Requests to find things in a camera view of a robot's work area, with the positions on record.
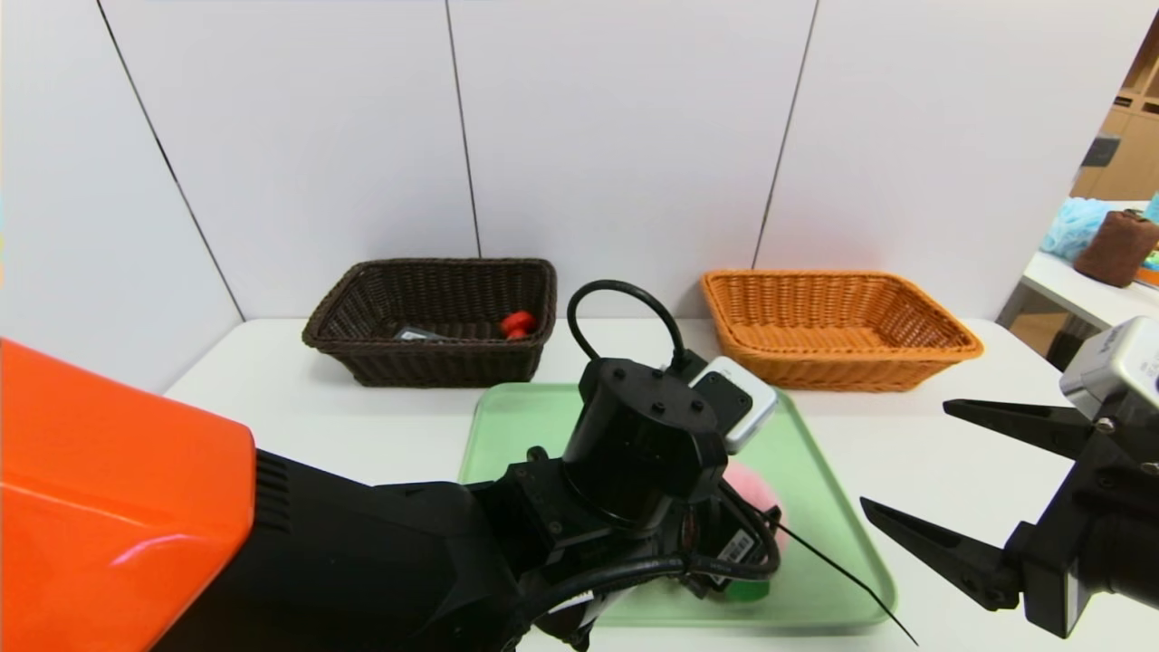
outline pink object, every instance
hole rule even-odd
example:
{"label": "pink object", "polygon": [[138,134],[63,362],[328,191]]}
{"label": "pink object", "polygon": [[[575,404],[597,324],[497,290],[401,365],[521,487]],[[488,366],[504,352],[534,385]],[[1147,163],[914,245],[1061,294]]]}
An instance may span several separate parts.
{"label": "pink object", "polygon": [[[724,469],[724,481],[736,490],[736,493],[741,495],[741,498],[748,500],[750,505],[761,512],[771,510],[774,505],[780,505],[781,522],[786,526],[789,525],[785,514],[785,504],[777,498],[773,489],[760,477],[760,474],[734,459],[729,460],[728,468]],[[782,530],[777,530],[774,539],[777,540],[777,548],[783,554],[785,547],[789,542],[789,536]]]}

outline black cable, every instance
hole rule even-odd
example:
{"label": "black cable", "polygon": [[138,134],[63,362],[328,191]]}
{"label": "black cable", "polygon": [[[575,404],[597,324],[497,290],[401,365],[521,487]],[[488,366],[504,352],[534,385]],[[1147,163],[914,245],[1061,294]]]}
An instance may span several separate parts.
{"label": "black cable", "polygon": [[[867,584],[858,579],[853,573],[846,571],[837,562],[830,559],[825,554],[814,548],[796,533],[786,528],[780,523],[780,521],[775,523],[765,522],[764,513],[753,507],[749,501],[744,500],[744,498],[742,498],[741,495],[737,493],[736,490],[734,490],[727,482],[721,481],[720,486],[726,498],[734,501],[734,504],[741,508],[745,520],[749,521],[748,525],[752,528],[749,530],[749,534],[755,534],[759,537],[761,543],[765,545],[765,550],[772,551],[777,549],[777,540],[773,535],[772,528],[777,527],[785,530],[785,534],[803,545],[807,550],[809,550],[809,552],[816,555],[822,562],[836,569],[837,572],[841,573],[850,581],[868,593],[869,596],[873,598],[874,602],[876,602],[877,606],[885,611],[885,615],[889,616],[889,618],[894,621],[894,623],[896,623],[903,632],[905,632],[905,636],[909,637],[911,642],[913,642],[913,645],[918,645],[918,640],[913,638],[910,630],[905,629],[902,621],[897,620],[897,616],[895,616],[889,607],[885,606],[885,602],[879,598],[874,589],[869,588]],[[643,581],[656,578],[677,577],[691,573],[720,576],[742,581],[764,581],[770,579],[779,566],[779,555],[766,555],[765,561],[761,564],[738,564],[700,554],[666,555],[661,557],[649,557],[646,559],[635,559],[632,562],[622,562],[573,576],[549,587],[544,593],[533,596],[524,606],[522,611],[524,620],[522,620],[516,628],[520,632],[524,632],[531,628],[531,623],[554,609],[557,605],[589,591],[596,593],[602,588],[612,585],[622,585],[626,583],[642,584]]]}
{"label": "black cable", "polygon": [[676,324],[676,318],[672,313],[664,307],[664,303],[659,302],[656,296],[648,293],[648,291],[633,285],[632,283],[626,283],[624,280],[613,280],[610,278],[604,278],[600,280],[592,280],[575,291],[571,294],[571,300],[568,301],[568,329],[571,330],[571,337],[576,339],[576,344],[583,350],[588,358],[591,360],[597,360],[599,354],[596,350],[591,349],[588,344],[588,338],[583,337],[580,332],[580,323],[576,322],[576,306],[580,305],[580,300],[588,294],[597,290],[612,290],[615,292],[624,292],[625,294],[635,296],[643,301],[644,305],[650,307],[653,312],[659,316],[659,320],[664,322],[664,328],[668,329],[669,337],[672,338],[672,367],[679,368],[684,360],[684,338],[680,336],[680,328]]}
{"label": "black cable", "polygon": [[[777,540],[773,536],[773,530],[765,522],[764,514],[741,498],[727,482],[721,481],[720,486],[724,496],[741,508],[751,528],[749,534],[759,539],[765,545],[765,550],[775,550]],[[780,567],[780,556],[774,555],[767,555],[760,564],[741,564],[697,552],[621,562],[573,576],[553,585],[527,601],[524,606],[524,615],[529,617],[529,622],[533,622],[561,602],[589,591],[597,592],[611,584],[691,573],[720,576],[744,581],[764,581],[770,579],[778,567]]]}
{"label": "black cable", "polygon": [[809,552],[812,552],[814,555],[816,555],[817,557],[819,557],[822,562],[829,564],[833,569],[837,569],[837,572],[839,572],[843,576],[845,576],[846,578],[848,578],[850,581],[852,581],[853,584],[855,584],[855,585],[860,586],[861,588],[863,588],[866,591],[866,593],[868,593],[869,596],[873,598],[874,602],[876,602],[877,606],[881,607],[883,611],[885,611],[885,615],[889,616],[889,620],[894,621],[895,623],[897,623],[897,627],[902,628],[902,631],[905,632],[905,636],[910,637],[910,640],[913,642],[913,645],[918,645],[918,639],[913,638],[913,635],[910,633],[910,630],[905,629],[905,625],[902,624],[902,621],[897,620],[897,616],[895,616],[894,613],[889,610],[889,607],[885,607],[885,603],[882,601],[882,599],[877,598],[877,594],[874,593],[874,591],[872,588],[869,588],[869,586],[867,584],[865,584],[863,581],[859,580],[853,573],[851,573],[851,572],[846,571],[845,569],[843,569],[840,564],[838,564],[837,562],[833,562],[832,559],[830,559],[829,557],[826,557],[824,554],[822,554],[816,548],[809,545],[808,542],[806,542],[800,536],[795,535],[793,533],[793,530],[786,528],[785,526],[782,526],[780,523],[777,523],[777,527],[780,528],[780,529],[782,529],[782,530],[785,530],[785,534],[787,534],[790,537],[793,537],[793,541],[795,541],[795,542],[800,543],[801,545],[806,547],[809,550]]}
{"label": "black cable", "polygon": [[552,585],[547,591],[532,596],[523,607],[526,622],[533,623],[557,605],[589,591],[626,580],[646,580],[683,576],[688,572],[688,562],[681,555],[665,555],[621,562],[593,571],[586,571]]}

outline green tray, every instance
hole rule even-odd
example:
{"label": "green tray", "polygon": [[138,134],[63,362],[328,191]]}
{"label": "green tray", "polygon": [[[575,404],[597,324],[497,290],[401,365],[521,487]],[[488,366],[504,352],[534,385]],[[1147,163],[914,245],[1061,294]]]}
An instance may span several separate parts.
{"label": "green tray", "polygon": [[[537,445],[553,457],[562,455],[582,406],[574,386],[512,383],[491,388],[475,409],[459,482],[496,479]],[[845,566],[895,609],[897,591],[889,571],[787,396],[781,395],[777,413],[738,459],[770,482],[794,533]],[[653,581],[613,605],[599,624],[801,630],[858,628],[885,618],[869,594],[801,544],[789,542],[763,600],[731,602],[715,595],[697,600],[675,581]]]}

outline white table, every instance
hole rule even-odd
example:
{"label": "white table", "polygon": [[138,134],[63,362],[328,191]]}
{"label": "white table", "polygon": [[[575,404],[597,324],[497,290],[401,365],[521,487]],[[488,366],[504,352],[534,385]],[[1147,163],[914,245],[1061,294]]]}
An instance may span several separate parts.
{"label": "white table", "polygon": [[[1034,522],[1069,462],[941,415],[941,402],[978,398],[1063,404],[1058,374],[999,325],[968,324],[987,353],[902,395],[792,393],[851,499],[868,496],[1001,545],[1020,520]],[[481,390],[372,390],[301,344],[304,320],[239,325],[167,396],[248,425],[257,445],[371,484],[454,479]],[[671,353],[659,322],[583,320],[604,356],[659,365]],[[708,321],[683,321],[687,345],[719,350]],[[575,383],[585,358],[556,325],[535,382]],[[898,616],[924,650],[1140,650],[1159,614],[1101,595],[1069,642],[1027,623],[1021,610],[990,614],[866,526],[898,587]],[[897,651],[910,649],[887,623],[858,632],[768,637],[748,630],[598,627],[596,652],[673,650]],[[520,650],[567,650],[533,633]]]}
{"label": "white table", "polygon": [[[1149,202],[1113,203],[1118,210],[1144,210]],[[1100,331],[1140,314],[1159,318],[1159,291],[1139,283],[1127,287],[1100,283],[1074,271],[1071,263],[1042,251],[1035,251],[1030,258],[1021,285],[999,322],[1008,325],[1021,310],[1022,287],[1041,293]]]}

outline shelf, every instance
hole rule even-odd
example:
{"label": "shelf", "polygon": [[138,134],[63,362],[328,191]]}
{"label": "shelf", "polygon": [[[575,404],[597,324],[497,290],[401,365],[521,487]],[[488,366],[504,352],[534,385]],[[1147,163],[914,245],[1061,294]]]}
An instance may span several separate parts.
{"label": "shelf", "polygon": [[1130,91],[1120,90],[1118,94],[1115,95],[1114,107],[1120,107],[1120,108],[1123,108],[1123,109],[1131,109],[1131,108],[1135,107],[1135,104],[1138,102],[1138,100],[1139,100],[1139,95],[1137,93],[1130,93]]}
{"label": "shelf", "polygon": [[1136,94],[1145,91],[1149,95],[1159,95],[1157,93],[1159,87],[1156,86],[1159,80],[1154,79],[1157,63],[1159,63],[1159,23],[1152,21],[1151,29],[1147,30],[1143,44],[1139,45],[1139,51],[1135,54],[1135,60],[1131,63],[1130,69],[1127,71],[1127,76],[1123,78],[1123,91]]}
{"label": "shelf", "polygon": [[1159,104],[1143,104],[1139,112],[1134,113],[1131,117],[1142,117],[1146,119],[1159,119],[1159,109],[1146,110],[1146,107],[1159,107]]}

